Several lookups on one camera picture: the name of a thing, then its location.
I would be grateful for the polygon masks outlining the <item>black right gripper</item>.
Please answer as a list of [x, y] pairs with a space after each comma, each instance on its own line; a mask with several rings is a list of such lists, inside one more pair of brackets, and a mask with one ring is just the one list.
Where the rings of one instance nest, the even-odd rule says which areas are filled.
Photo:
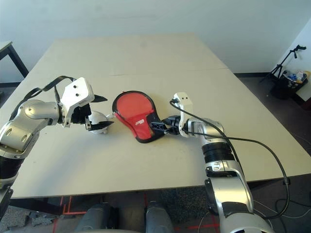
[[162, 122], [151, 122], [151, 128], [155, 131], [161, 131], [165, 134], [179, 135], [179, 121], [181, 116], [169, 116], [162, 120]]

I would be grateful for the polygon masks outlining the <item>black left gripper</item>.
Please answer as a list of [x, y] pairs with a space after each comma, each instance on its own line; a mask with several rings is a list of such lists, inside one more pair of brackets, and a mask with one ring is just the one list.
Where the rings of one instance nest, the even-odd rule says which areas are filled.
[[[99, 95], [94, 95], [93, 102], [104, 102], [107, 101], [107, 98]], [[114, 123], [110, 120], [101, 120], [96, 124], [92, 124], [92, 121], [89, 119], [91, 115], [91, 108], [89, 104], [86, 104], [82, 107], [76, 107], [71, 115], [71, 123], [73, 124], [85, 124], [87, 130], [101, 130]]]

